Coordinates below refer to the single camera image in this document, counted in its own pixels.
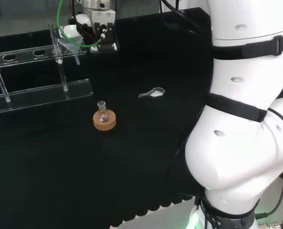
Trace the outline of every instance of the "black velcro strap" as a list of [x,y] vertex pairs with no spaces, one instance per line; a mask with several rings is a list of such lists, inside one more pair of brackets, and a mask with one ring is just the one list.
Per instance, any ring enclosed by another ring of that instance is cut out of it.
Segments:
[[207,106],[225,113],[246,118],[255,122],[262,122],[267,111],[258,109],[255,106],[247,105],[222,95],[209,93],[207,97]]
[[219,216],[222,218],[227,218],[227,219],[242,219],[244,217],[249,216],[251,213],[253,213],[256,209],[256,207],[259,204],[260,199],[257,201],[256,205],[250,210],[249,212],[246,212],[244,214],[240,215],[233,215],[233,214],[228,214],[226,212],[220,211],[216,209],[215,207],[211,206],[211,204],[207,201],[202,201],[203,207],[206,209],[206,211],[212,215]]
[[271,41],[257,42],[240,46],[213,46],[213,58],[218,60],[243,60],[262,56],[279,56],[283,53],[283,36]]

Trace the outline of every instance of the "hole on robot arm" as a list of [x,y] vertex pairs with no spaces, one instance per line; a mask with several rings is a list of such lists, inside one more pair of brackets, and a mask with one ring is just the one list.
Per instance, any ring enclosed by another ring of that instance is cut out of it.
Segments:
[[215,130],[214,134],[218,137],[225,137],[225,134],[220,130]]
[[241,77],[233,77],[233,78],[231,78],[231,81],[232,81],[233,83],[243,83],[243,82],[244,82],[244,79],[241,78]]

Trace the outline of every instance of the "metal connector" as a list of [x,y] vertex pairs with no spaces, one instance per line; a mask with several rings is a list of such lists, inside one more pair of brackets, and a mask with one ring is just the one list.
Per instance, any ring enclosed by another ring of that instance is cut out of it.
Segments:
[[81,4],[85,8],[95,10],[110,10],[111,0],[82,0]]
[[279,223],[269,223],[269,224],[262,224],[258,226],[259,229],[281,229]]

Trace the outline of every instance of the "funnel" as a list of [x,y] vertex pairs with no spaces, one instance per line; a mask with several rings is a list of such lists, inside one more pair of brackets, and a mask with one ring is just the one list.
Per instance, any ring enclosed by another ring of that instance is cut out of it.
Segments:
[[[71,39],[74,40],[75,42],[77,42],[78,44],[81,44],[83,37],[79,36],[79,37],[75,37],[75,38],[71,38]],[[71,51],[74,54],[76,64],[80,65],[80,60],[79,60],[79,57],[78,57],[78,51],[79,51],[80,47],[75,45],[75,44],[72,44],[70,41],[68,41],[66,39],[58,38],[57,41],[60,44],[64,45],[66,47],[66,49],[68,49],[69,51]]]

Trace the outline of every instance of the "glass vial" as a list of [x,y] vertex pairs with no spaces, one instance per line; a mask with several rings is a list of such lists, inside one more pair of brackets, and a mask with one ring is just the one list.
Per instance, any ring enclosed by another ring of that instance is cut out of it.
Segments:
[[102,123],[107,122],[108,120],[111,120],[111,113],[109,110],[107,110],[105,102],[100,101],[98,102],[99,112],[97,114],[98,120]]

